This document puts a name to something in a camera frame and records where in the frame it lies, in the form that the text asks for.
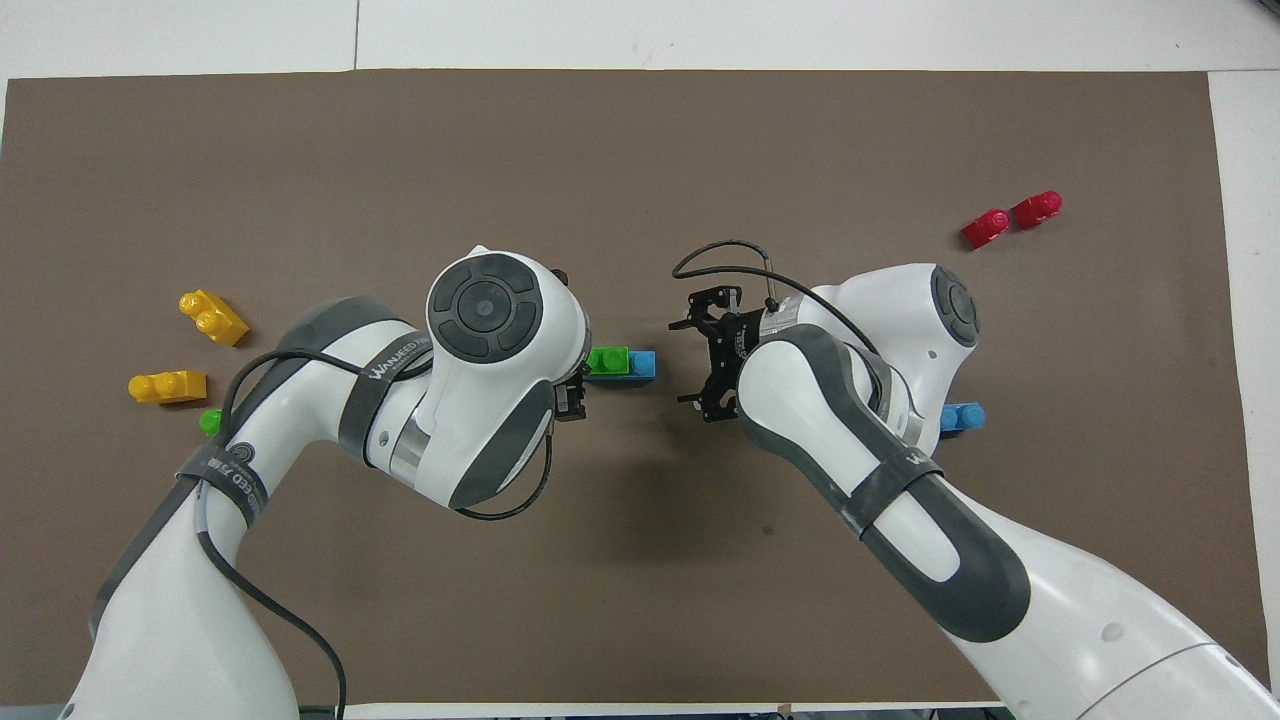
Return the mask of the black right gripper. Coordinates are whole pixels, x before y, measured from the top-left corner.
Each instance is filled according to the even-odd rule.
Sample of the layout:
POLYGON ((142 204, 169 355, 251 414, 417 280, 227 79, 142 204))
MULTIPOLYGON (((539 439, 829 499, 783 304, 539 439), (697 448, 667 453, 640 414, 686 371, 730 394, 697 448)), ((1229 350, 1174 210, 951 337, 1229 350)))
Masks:
MULTIPOLYGON (((550 273, 564 287, 568 274, 552 268, 550 273)), ((684 319, 668 324, 669 331, 695 329, 712 334, 708 341, 710 374, 696 393, 678 395, 677 404, 690 404, 704 423, 728 421, 739 418, 739 378, 749 354, 759 345, 764 310, 739 313, 742 300, 740 286, 716 286, 690 293, 684 319)), ((572 374, 554 384, 554 420, 579 421, 588 416, 585 380, 588 363, 580 363, 572 374)))

